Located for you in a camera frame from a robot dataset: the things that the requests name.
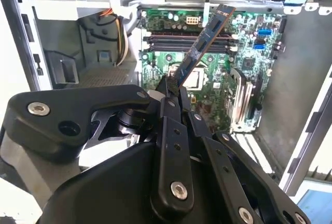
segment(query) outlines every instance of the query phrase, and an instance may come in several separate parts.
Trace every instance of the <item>pcie slot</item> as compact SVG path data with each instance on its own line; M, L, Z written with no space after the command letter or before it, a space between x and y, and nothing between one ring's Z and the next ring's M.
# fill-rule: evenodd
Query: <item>pcie slot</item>
M241 119L241 110L244 104L245 99L245 86L246 86L246 77L245 75L238 70L237 68L232 68L230 71L230 76L237 83L237 92L234 101L234 109L232 114L232 122L239 123Z
M240 123L244 123L244 119L248 112L249 101L251 98L252 91L253 91L253 84L251 82L247 82L246 88L245 88L245 97L244 97L243 106L242 106L242 110L241 110Z

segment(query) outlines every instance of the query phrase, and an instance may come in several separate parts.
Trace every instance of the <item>wire bundle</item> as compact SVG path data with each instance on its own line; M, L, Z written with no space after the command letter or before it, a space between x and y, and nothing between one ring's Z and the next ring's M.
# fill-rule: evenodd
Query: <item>wire bundle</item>
M118 58L117 58L115 65L119 66L125 60L125 58L128 54L128 50L129 50L128 35L126 32L125 26L122 23L123 17L117 16L111 8L101 12L101 14L99 15L99 18L103 19L103 18L108 18L109 16L114 17L114 19L112 19L111 21L105 22L105 23L98 22L98 23L96 23L96 25L105 26L105 25L112 24L114 22L116 23L116 27L117 27L117 31L118 31L118 35L116 38ZM105 40L105 37L100 38L100 36L98 36L96 38Z

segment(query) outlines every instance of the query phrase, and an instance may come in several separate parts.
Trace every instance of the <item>expansion slot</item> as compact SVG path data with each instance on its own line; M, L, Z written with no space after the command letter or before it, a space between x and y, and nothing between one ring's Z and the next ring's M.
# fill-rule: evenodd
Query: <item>expansion slot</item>
M242 107L245 99L246 78L237 68L232 68L229 75L237 84L231 119L232 122L239 123L243 115Z

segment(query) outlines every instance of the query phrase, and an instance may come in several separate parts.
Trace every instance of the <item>electronic chip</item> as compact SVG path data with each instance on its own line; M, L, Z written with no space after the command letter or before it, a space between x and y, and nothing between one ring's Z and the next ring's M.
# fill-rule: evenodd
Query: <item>electronic chip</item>
M257 17L257 23L264 23L264 17L263 16L258 16Z
M171 22L165 22L164 23L164 29L170 29L172 27L172 23Z
M245 58L242 64L242 70L252 70L255 65L254 58Z

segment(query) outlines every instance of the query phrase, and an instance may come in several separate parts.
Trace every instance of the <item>metal frame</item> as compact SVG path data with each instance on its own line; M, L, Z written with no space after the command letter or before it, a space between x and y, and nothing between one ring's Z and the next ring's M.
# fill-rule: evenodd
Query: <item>metal frame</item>
M37 25L33 8L29 0L2 0L5 4L11 4L11 7L6 7L5 12L7 14L9 26L13 32L14 39L16 40L16 46L22 60L23 68L27 74L27 79L32 90L50 90L52 89L48 69L43 53L42 45L38 36ZM26 15L29 21L29 33L30 38L33 41L29 41L28 33L24 29L27 24L24 24L22 14ZM36 63L33 55L38 55L40 61ZM38 73L38 68L41 69L43 74Z
M331 125L332 66L279 183L288 195L296 194Z

